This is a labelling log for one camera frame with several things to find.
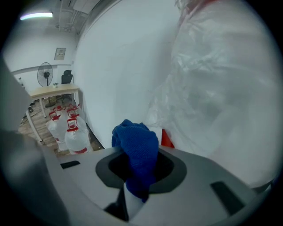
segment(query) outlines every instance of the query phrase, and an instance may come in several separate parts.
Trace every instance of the wooden table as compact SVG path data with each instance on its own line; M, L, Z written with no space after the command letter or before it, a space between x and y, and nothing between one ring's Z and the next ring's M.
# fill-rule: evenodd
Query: wooden table
M45 114L45 110L42 104L42 98L52 97L55 95L63 95L63 94L75 94L76 104L77 105L79 104L79 87L77 87L74 84L61 84L61 85L58 85L57 88L53 88L52 86L41 87L29 93L29 95L31 96L33 100L39 99L41 110L42 110L44 117L46 117L46 114ZM36 138L39 141L42 141L42 138L39 136L28 110L26 111L26 115L31 125L31 129L34 132Z

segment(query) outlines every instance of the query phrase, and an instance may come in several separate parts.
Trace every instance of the table leg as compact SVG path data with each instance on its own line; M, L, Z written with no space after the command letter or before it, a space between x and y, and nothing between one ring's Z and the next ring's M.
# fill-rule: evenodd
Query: table leg
M43 116L46 118L46 114L45 114L45 111L44 111L44 107L43 107L41 98L39 98L39 102L40 102L40 106L41 106L41 110L42 110Z
M28 110L26 111L26 116L27 116L27 120L28 120L28 122L30 123L31 129L32 129L32 131L34 132L36 138L41 142L42 139L41 139L41 137L39 136L39 134L37 133L37 130L36 130L35 126L34 126L33 121L31 120L31 115L30 115L30 113L29 113Z
M75 102L76 102L77 106L80 104L80 101L79 101L79 91L78 90L75 92Z

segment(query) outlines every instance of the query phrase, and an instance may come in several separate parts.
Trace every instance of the office chair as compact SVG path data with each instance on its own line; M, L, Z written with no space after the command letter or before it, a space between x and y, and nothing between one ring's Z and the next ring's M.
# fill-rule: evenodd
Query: office chair
M63 75L61 76L61 84L70 84L71 83L71 80L73 78L73 75L71 73L72 73L71 70L64 71ZM72 95L71 94L63 94L63 95L56 96L56 102L58 100L62 100L62 103L63 103L64 99L72 100Z

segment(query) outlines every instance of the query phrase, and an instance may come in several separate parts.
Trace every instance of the blue towel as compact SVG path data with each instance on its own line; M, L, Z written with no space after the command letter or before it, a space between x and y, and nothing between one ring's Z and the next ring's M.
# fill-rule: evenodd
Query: blue towel
M145 202L149 187L155 182L153 171L157 161L158 138L143 123L132 123L127 119L116 126L112 134L112 147L121 146L129 156L132 177L126 181L126 186Z

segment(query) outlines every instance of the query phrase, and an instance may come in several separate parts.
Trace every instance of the electric fan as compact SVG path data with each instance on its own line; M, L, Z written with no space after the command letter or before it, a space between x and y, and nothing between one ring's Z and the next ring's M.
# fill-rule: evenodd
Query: electric fan
M53 78L52 66L47 62L41 64L38 68L38 71L37 71L38 83L42 87L46 87L46 86L50 85L52 78ZM48 103L45 105L45 107L49 108L49 107L52 107L54 105L55 105L55 103L51 103L50 98L48 97Z

